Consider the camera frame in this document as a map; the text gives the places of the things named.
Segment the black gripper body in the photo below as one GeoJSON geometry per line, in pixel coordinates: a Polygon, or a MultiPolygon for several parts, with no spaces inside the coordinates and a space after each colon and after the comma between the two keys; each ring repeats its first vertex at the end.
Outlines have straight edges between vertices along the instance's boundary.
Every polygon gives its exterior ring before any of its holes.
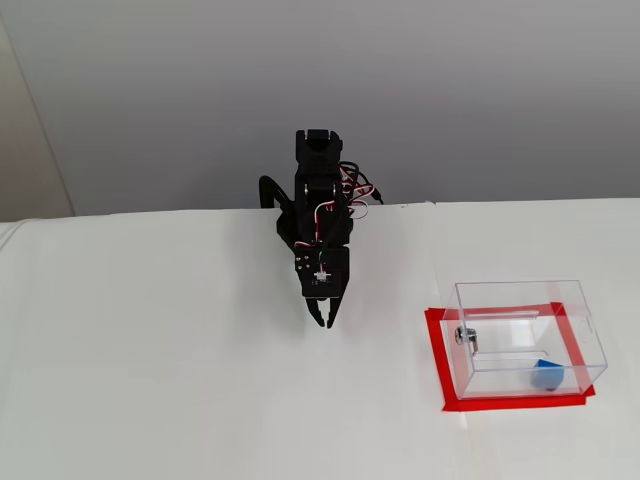
{"type": "Polygon", "coordinates": [[[349,281],[349,249],[297,245],[295,271],[305,298],[329,298],[344,295],[349,281]]]}

